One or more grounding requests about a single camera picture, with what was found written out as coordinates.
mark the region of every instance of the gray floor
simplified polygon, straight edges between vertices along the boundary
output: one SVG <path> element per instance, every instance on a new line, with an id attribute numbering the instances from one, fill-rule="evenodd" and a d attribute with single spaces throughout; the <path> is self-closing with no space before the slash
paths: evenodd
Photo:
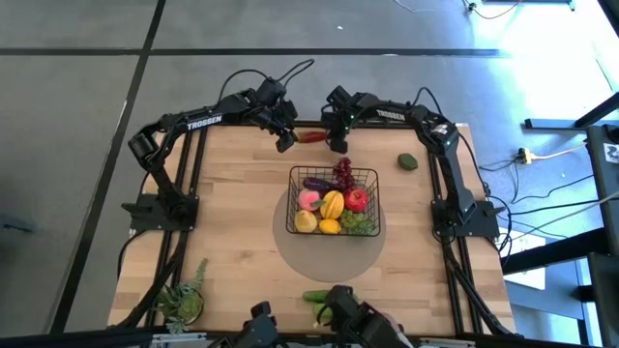
<path id="1" fill-rule="evenodd" d="M 582 134 L 525 132 L 520 124 L 529 117 L 577 118 L 611 94 L 596 62 L 596 50 L 579 30 L 582 18 L 567 5 L 524 5 L 513 15 L 488 22 L 469 19 L 458 0 L 402 2 L 431 11 L 412 14 L 392 1 L 369 0 L 170 1 L 155 47 L 505 49 L 514 56 L 318 56 L 313 57 L 314 67 L 289 88 L 300 118 L 317 119 L 319 105 L 338 84 L 349 91 L 371 91 L 401 101 L 411 100 L 426 85 L 450 119 L 471 125 L 479 163 L 510 158 L 519 147 L 543 155 L 574 146 Z M 0 1 L 0 47 L 141 47 L 155 5 L 156 1 L 136 0 L 55 6 L 45 1 Z M 498 7 L 484 10 L 494 14 L 505 9 Z M 556 24 L 548 27 L 543 20 L 547 16 Z M 237 69 L 278 75 L 304 58 L 151 57 L 127 135 L 165 112 L 212 103 L 223 80 Z M 14 230 L 0 234 L 0 274 L 7 284 L 0 291 L 0 336 L 44 330 L 135 62 L 136 57 L 0 57 L 0 119 L 4 121 L 0 212 L 40 226 L 33 234 Z M 256 76 L 242 75 L 227 91 L 259 82 Z M 430 100 L 423 103 L 431 106 Z M 585 151 L 521 167 L 520 195 L 546 192 L 590 173 Z M 116 258 L 129 225 L 120 204 L 134 201 L 142 176 L 123 147 L 68 330 L 105 326 Z M 504 199 L 514 194 L 507 170 L 485 174 L 485 179 L 493 194 Z M 514 210 L 595 196 L 589 181 L 556 192 L 543 203 L 522 202 Z M 548 219 L 527 216 L 522 221 L 538 224 Z M 599 225 L 600 213 L 592 210 L 547 231 L 572 235 Z M 515 308 L 518 330 L 545 338 L 544 333 L 521 324 L 545 322 L 529 314 Z"/>

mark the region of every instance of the potted plant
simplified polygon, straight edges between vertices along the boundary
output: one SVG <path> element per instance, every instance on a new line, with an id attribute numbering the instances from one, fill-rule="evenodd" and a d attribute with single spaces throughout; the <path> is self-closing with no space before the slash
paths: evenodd
<path id="1" fill-rule="evenodd" d="M 165 285 L 157 296 L 155 310 L 165 318 L 165 326 L 171 334 L 182 334 L 202 314 L 204 300 L 199 293 L 204 280 L 206 258 L 203 258 L 192 281 L 181 281 L 173 288 Z"/>

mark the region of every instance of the red apple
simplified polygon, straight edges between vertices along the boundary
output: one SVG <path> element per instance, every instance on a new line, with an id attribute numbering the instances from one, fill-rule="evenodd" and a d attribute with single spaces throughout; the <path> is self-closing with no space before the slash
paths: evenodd
<path id="1" fill-rule="evenodd" d="M 355 188 L 344 196 L 346 209 L 361 213 L 369 202 L 368 193 L 362 188 Z"/>

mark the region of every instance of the red chili pepper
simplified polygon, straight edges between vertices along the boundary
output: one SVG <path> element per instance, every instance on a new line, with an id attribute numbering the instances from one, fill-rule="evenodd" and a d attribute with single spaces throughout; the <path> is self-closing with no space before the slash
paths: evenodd
<path id="1" fill-rule="evenodd" d="M 327 138 L 327 134 L 324 131 L 302 131 L 297 133 L 297 142 L 299 143 L 311 143 L 324 141 Z"/>

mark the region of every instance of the grapes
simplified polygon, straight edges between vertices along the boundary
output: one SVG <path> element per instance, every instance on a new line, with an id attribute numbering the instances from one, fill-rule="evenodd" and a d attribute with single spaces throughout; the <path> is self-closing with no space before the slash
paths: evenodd
<path id="1" fill-rule="evenodd" d="M 369 235 L 375 229 L 374 223 L 365 215 L 355 214 L 347 209 L 341 214 L 339 221 L 342 227 L 349 229 L 350 234 Z"/>
<path id="2" fill-rule="evenodd" d="M 338 189 L 344 191 L 344 193 L 351 191 L 355 188 L 355 178 L 352 176 L 352 168 L 350 167 L 349 158 L 341 158 L 336 165 L 334 165 L 333 174 L 338 181 Z"/>

